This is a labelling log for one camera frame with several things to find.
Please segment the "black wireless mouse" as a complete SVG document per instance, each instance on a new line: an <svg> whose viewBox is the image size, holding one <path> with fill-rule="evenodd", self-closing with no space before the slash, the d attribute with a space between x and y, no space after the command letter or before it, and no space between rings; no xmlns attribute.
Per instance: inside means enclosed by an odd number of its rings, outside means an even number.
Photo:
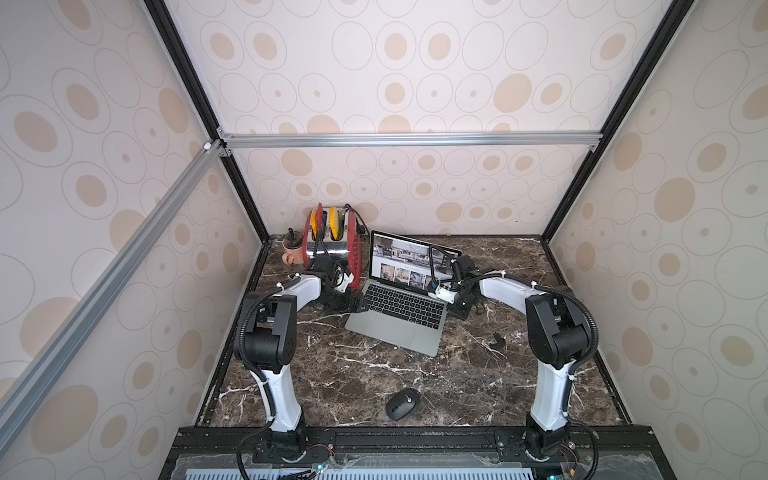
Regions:
<svg viewBox="0 0 768 480"><path fill-rule="evenodd" d="M416 411L421 403L421 394L407 387L395 393L385 404L385 413L390 420L398 422Z"/></svg>

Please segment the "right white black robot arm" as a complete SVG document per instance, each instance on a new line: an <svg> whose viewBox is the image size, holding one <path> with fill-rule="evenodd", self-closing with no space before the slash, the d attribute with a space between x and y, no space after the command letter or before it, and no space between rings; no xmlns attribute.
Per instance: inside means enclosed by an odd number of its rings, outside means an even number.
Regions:
<svg viewBox="0 0 768 480"><path fill-rule="evenodd" d="M430 247L427 258L431 297L462 310L484 297L526 316L527 338L538 371L523 441L531 459L548 460L568 439L575 374L597 350L599 332L594 317L567 287L526 282L504 270L479 270L470 257L452 256L440 247Z"/></svg>

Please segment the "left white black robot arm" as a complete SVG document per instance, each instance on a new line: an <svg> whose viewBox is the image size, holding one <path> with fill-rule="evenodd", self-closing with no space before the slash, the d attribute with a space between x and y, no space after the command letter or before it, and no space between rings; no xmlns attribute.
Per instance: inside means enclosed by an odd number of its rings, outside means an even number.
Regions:
<svg viewBox="0 0 768 480"><path fill-rule="evenodd" d="M256 382L265 407L269 449L290 463L307 450L306 422L290 364L298 341L298 313L318 302L344 313L356 308L360 270L320 256L269 291L248 293L237 318L234 353Z"/></svg>

